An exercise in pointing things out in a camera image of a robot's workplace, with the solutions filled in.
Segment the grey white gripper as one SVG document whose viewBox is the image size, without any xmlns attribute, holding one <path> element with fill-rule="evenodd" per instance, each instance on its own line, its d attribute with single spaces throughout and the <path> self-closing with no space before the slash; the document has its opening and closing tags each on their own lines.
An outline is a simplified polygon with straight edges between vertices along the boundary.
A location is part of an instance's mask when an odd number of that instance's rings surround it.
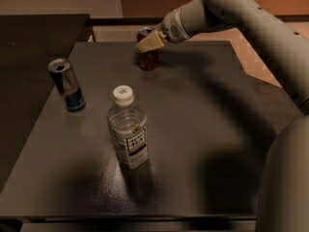
<svg viewBox="0 0 309 232">
<path fill-rule="evenodd" d="M 144 53 L 164 47 L 165 40 L 177 44 L 191 38 L 183 26 L 182 9 L 177 8 L 167 14 L 158 24 L 158 31 L 141 29 L 137 33 L 135 48 Z"/>
</svg>

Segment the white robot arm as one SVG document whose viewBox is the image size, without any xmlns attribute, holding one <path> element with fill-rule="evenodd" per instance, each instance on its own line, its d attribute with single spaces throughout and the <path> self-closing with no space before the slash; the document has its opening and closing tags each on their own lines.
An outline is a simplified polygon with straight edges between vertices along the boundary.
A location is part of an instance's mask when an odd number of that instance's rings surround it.
<svg viewBox="0 0 309 232">
<path fill-rule="evenodd" d="M 309 232 L 309 39 L 255 0 L 193 0 L 167 14 L 136 44 L 140 52 L 236 27 L 304 116 L 271 144 L 255 232 Z"/>
</svg>

